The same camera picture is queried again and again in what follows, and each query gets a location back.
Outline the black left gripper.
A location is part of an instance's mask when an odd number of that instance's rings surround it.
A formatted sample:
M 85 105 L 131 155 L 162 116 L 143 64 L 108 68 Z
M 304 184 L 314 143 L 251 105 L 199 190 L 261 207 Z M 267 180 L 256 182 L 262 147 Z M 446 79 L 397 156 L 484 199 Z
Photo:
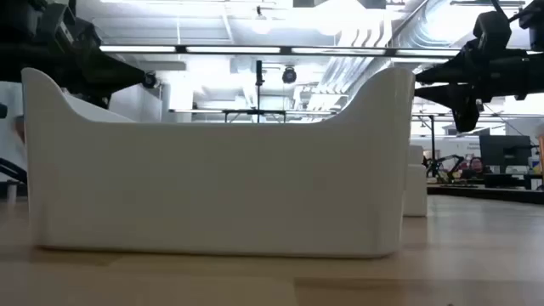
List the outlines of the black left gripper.
M 38 21 L 36 41 L 45 43 L 52 55 L 61 58 L 62 73 L 71 71 L 81 75 L 85 64 L 90 63 L 88 57 L 98 52 L 101 45 L 94 24 L 77 17 L 77 0 L 68 0 L 67 4 L 47 4 Z M 96 76 L 129 79 L 102 82 L 97 85 L 99 94 L 113 94 L 139 85 L 145 76 L 139 68 L 107 54 L 94 54 L 92 62 L 92 73 Z

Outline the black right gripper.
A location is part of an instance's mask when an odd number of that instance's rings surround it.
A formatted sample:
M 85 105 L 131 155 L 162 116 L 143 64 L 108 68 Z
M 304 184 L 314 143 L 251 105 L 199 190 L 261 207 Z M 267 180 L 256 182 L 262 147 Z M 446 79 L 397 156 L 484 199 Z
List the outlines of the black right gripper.
M 423 84 L 462 82 L 415 90 L 416 97 L 453 106 L 459 132 L 475 128 L 480 113 L 478 102 L 488 103 L 500 95 L 523 100 L 528 95 L 524 83 L 527 76 L 523 73 L 527 54 L 507 48 L 512 34 L 508 17 L 501 10 L 479 14 L 473 34 L 476 38 L 454 58 L 416 74 L 416 81 Z

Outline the white cup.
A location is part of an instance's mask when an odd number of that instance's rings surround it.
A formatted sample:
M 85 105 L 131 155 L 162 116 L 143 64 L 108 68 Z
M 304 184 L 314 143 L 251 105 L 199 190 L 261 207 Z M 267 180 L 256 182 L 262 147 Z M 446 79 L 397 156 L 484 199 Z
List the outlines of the white cup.
M 409 145 L 408 165 L 405 176 L 403 215 L 426 218 L 428 214 L 428 193 L 426 167 L 423 165 L 423 148 Z

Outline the white plastic basket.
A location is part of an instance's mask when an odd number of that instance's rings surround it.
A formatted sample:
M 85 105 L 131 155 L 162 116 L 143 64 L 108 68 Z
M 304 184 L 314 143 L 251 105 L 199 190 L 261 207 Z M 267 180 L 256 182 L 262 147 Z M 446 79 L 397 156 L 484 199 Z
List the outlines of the white plastic basket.
M 317 123 L 134 122 L 21 72 L 40 247 L 373 258 L 400 248 L 415 77 Z

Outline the black background stand pole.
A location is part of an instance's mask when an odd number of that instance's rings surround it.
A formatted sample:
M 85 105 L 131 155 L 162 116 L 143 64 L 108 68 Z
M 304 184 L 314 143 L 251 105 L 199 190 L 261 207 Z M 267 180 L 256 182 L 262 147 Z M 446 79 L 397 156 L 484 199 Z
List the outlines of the black background stand pole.
M 435 161 L 436 161 L 436 150 L 435 150 L 435 129 L 434 129 L 434 123 L 435 123 L 435 120 L 434 120 L 434 115 L 429 115 L 428 116 L 429 120 L 430 120 L 430 131 L 431 131 L 431 159 L 432 161 L 430 162 L 430 169 L 431 169 L 431 175 L 433 178 L 436 177 L 436 166 L 435 166 Z

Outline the person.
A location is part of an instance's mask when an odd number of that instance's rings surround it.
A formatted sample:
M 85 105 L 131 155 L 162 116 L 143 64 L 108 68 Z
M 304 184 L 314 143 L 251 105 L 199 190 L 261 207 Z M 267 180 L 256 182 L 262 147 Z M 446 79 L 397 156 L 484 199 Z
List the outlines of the person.
M 467 179 L 481 179 L 486 174 L 486 167 L 480 157 L 474 157 L 469 168 L 463 173 Z

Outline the black computer monitor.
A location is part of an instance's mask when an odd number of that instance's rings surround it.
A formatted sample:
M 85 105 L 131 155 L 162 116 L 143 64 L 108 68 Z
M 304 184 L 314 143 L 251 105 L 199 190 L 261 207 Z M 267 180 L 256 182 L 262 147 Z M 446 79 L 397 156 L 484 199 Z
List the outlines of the black computer monitor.
M 532 157 L 529 136 L 480 135 L 480 157 L 488 167 L 499 167 L 501 173 L 507 167 L 528 167 Z

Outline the black background desk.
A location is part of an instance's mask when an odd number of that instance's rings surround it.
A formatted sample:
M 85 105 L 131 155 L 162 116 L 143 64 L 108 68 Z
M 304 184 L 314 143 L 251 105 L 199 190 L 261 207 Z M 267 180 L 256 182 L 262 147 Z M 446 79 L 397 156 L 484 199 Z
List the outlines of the black background desk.
M 509 181 L 493 178 L 488 185 L 483 179 L 456 181 L 451 184 L 427 184 L 427 192 L 433 196 L 456 196 L 544 206 L 544 178 L 541 174 L 513 175 Z

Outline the black horizontal background beam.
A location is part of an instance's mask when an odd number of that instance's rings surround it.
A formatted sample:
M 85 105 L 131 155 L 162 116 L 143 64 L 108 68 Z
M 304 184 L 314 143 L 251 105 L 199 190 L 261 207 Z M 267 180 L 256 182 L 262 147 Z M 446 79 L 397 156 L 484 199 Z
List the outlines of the black horizontal background beam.
M 338 114 L 331 110 L 263 109 L 169 109 L 169 113 L 192 123 L 288 123 L 317 121 Z

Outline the black tripod stand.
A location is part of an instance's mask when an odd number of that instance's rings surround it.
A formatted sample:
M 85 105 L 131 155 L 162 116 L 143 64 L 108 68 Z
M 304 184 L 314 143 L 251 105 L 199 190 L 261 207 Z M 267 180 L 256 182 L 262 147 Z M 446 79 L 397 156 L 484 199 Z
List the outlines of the black tripod stand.
M 256 94 L 257 94 L 257 123 L 260 123 L 261 119 L 261 108 L 260 108 L 260 89 L 262 85 L 264 84 L 264 77 L 263 77 L 263 61 L 257 60 L 256 61 Z

